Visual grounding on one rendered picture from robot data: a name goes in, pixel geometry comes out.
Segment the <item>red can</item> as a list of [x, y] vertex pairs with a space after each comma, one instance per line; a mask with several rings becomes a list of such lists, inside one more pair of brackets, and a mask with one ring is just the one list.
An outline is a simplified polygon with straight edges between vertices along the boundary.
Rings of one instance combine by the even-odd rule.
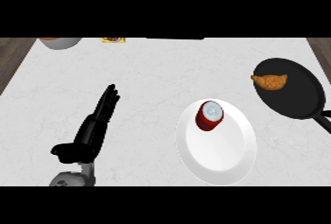
[[205, 101], [200, 104], [194, 123], [202, 131], [211, 131], [222, 121], [222, 108], [215, 101]]

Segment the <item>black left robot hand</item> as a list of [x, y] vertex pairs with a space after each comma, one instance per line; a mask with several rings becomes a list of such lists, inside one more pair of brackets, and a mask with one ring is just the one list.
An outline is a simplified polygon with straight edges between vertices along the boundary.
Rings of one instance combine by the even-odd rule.
[[87, 116], [79, 125], [73, 142], [57, 144], [50, 151], [57, 156], [60, 163], [88, 164], [94, 161], [101, 148], [109, 119], [118, 100], [118, 90], [115, 89], [115, 85], [110, 84], [98, 98], [94, 112]]

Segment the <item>white oval plate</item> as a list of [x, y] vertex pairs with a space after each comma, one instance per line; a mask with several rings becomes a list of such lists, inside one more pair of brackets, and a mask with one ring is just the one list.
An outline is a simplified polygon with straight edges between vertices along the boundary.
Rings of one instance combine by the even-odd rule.
[[[206, 101], [217, 102], [222, 110], [222, 120], [209, 131], [200, 130], [194, 122]], [[209, 185], [233, 185], [254, 168], [254, 128], [242, 111], [220, 99], [200, 99], [183, 110], [175, 127], [175, 146], [186, 169]]]

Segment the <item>white bowl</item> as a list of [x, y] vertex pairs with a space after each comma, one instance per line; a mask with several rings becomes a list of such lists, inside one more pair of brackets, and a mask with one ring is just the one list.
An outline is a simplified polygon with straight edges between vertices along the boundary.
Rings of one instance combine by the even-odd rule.
[[72, 47], [81, 38], [41, 38], [39, 41], [48, 49], [63, 50]]

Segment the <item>black frying pan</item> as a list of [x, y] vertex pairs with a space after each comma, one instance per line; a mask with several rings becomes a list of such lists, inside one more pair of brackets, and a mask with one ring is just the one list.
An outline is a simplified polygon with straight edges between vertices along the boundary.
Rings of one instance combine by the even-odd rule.
[[311, 72], [289, 59], [270, 58], [258, 63], [252, 74], [286, 75], [280, 90], [267, 91], [254, 84], [255, 93], [276, 113], [299, 120], [313, 119], [331, 134], [331, 117], [320, 115], [326, 103], [324, 90]]

